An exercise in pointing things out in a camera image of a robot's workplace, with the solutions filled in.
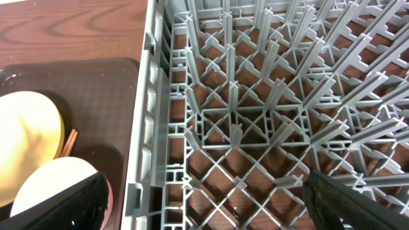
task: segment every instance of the gray plastic dish rack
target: gray plastic dish rack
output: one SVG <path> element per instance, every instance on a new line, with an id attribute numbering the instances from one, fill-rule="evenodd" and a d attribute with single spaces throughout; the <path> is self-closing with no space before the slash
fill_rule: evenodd
<path id="1" fill-rule="evenodd" d="M 247 229 L 263 215 L 271 226 L 294 229 L 307 209 L 293 190 L 312 169 L 408 215 L 409 174 L 396 158 L 409 149 L 408 10 L 405 0 L 149 0 L 121 228 L 151 229 L 153 217 L 161 229 L 211 228 L 217 216 L 223 229 Z M 372 41 L 379 36 L 388 44 Z M 220 54 L 209 57 L 209 50 Z M 274 75 L 278 69 L 286 75 Z M 218 86 L 208 83 L 214 76 L 222 77 Z M 184 105 L 182 119 L 171 118 L 175 101 Z M 182 140 L 179 161 L 170 160 L 175 139 Z M 291 162 L 279 176 L 265 166 L 272 151 Z M 229 155 L 247 161 L 244 173 L 226 169 Z M 209 162 L 201 176 L 191 173 L 194 157 Z M 332 164 L 323 167 L 322 157 Z M 207 181 L 215 171 L 232 185 L 221 199 Z M 250 189 L 253 171 L 273 184 L 263 197 Z M 159 210 L 152 208 L 160 200 L 155 187 L 162 188 Z M 170 187 L 183 191 L 180 202 L 170 202 Z M 385 187 L 400 189 L 390 195 Z M 225 207 L 235 192 L 253 203 L 240 220 Z M 279 192 L 299 206 L 287 221 L 266 207 Z M 200 221 L 193 196 L 210 205 Z M 169 220 L 172 212 L 177 221 Z"/>

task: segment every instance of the wooden surface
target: wooden surface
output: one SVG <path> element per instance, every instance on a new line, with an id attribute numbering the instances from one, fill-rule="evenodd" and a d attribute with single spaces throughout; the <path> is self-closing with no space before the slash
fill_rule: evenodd
<path id="1" fill-rule="evenodd" d="M 0 5 L 0 66 L 141 57 L 147 0 L 28 0 Z"/>

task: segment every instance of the brown wood grain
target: brown wood grain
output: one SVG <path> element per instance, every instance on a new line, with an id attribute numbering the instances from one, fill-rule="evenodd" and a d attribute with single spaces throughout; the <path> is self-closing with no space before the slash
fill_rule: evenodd
<path id="1" fill-rule="evenodd" d="M 0 7 L 0 66 L 141 56 L 147 0 L 28 0 Z"/>

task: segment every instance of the dark brown tray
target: dark brown tray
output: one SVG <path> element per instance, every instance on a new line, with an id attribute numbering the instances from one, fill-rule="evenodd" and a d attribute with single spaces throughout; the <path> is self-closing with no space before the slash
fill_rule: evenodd
<path id="1" fill-rule="evenodd" d="M 36 91 L 57 106 L 65 140 L 79 131 L 71 156 L 87 160 L 111 184 L 114 208 L 105 227 L 119 229 L 138 76 L 131 59 L 96 59 L 7 66 L 0 96 Z"/>

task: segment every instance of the white round object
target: white round object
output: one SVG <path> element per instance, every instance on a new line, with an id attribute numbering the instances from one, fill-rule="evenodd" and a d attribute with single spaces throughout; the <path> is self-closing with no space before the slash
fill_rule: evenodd
<path id="1" fill-rule="evenodd" d="M 57 158 L 37 169 L 21 186 L 14 200 L 10 216 L 34 207 L 72 185 L 92 176 L 97 170 L 87 161 L 76 157 Z M 112 210 L 112 189 L 108 183 L 108 209 L 105 211 L 102 228 Z"/>
<path id="2" fill-rule="evenodd" d="M 61 152 L 63 142 L 63 120 L 49 98 L 28 91 L 0 97 L 0 207 Z"/>

